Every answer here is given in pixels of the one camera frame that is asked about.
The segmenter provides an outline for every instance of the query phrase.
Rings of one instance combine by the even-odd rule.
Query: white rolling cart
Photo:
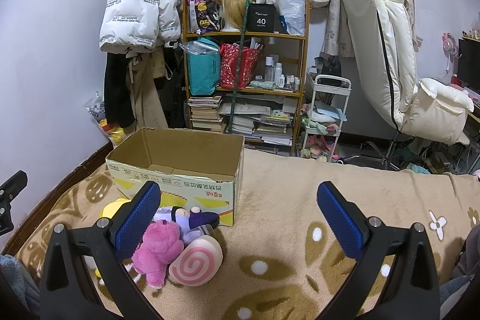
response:
[[[324,84],[320,84],[320,78],[322,79],[334,79],[334,80],[341,80],[342,82],[347,83],[348,87],[335,87],[335,86],[327,86]],[[337,132],[328,132],[325,136],[334,136],[335,137],[335,142],[333,144],[332,152],[329,153],[328,155],[328,162],[332,161],[332,155],[335,152],[335,148],[337,146],[338,142],[338,137],[340,136],[340,133],[342,132],[342,124],[343,124],[343,118],[345,115],[345,112],[347,111],[347,104],[349,103],[349,97],[350,93],[352,91],[352,82],[350,80],[345,79],[344,77],[339,77],[339,76],[331,76],[331,75],[318,75],[315,80],[311,77],[310,73],[307,74],[307,82],[311,86],[313,90],[313,96],[311,98],[312,105],[310,105],[310,111],[308,113],[308,123],[305,126],[305,137],[303,139],[303,146],[300,151],[300,156],[303,156],[303,150],[305,149],[305,145],[307,143],[308,135],[321,135],[320,131],[317,128],[310,128],[310,122],[311,122],[311,115],[314,110],[314,104],[315,104],[315,96],[316,93],[318,92],[326,92],[330,94],[335,94],[335,95],[343,95],[345,97],[345,104],[343,106],[342,110],[342,116],[340,118],[340,124],[338,125],[338,131]]]

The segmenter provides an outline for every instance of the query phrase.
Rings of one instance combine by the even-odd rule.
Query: white wall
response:
[[[442,33],[451,32],[456,39],[463,30],[470,30],[480,11],[480,0],[415,0],[416,33],[423,38],[417,53],[417,77],[432,77],[449,82],[452,69],[445,72],[447,58],[442,48]],[[326,14],[312,12],[308,64],[314,65],[322,47],[326,29]],[[342,75],[352,82],[352,94],[342,130],[348,133],[390,139],[395,130],[368,103],[360,86],[355,60],[342,58]]]
[[[0,0],[0,183],[18,170],[28,175],[12,202],[15,226],[106,143],[82,107],[103,90],[105,3]]]

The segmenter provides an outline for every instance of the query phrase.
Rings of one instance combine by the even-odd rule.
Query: black bag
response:
[[[342,76],[342,65],[340,64],[340,58],[338,56],[331,55],[328,59],[323,56],[315,57],[315,67],[317,68],[317,74]],[[321,77],[320,83],[335,87],[342,85],[341,80],[327,79],[326,77]]]

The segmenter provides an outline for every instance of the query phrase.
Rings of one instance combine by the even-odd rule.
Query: white puffer jacket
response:
[[[180,37],[178,0],[108,0],[100,29],[100,50],[152,52]]]

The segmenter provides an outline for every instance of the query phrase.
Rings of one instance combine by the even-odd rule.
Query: beige blanket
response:
[[[224,261],[210,282],[182,287],[168,281],[156,290],[127,263],[166,320],[314,319],[353,267],[316,205],[317,187],[325,180],[366,216],[376,215],[391,226],[423,223],[441,282],[448,279],[468,232],[479,224],[480,185],[473,176],[386,172],[252,150],[245,150],[244,164],[236,223],[217,230]],[[17,257],[38,280],[54,225],[90,226],[118,197],[105,165],[100,167],[58,200]],[[391,263],[385,259],[363,310],[378,297]],[[92,277],[105,306],[117,311],[103,281]]]

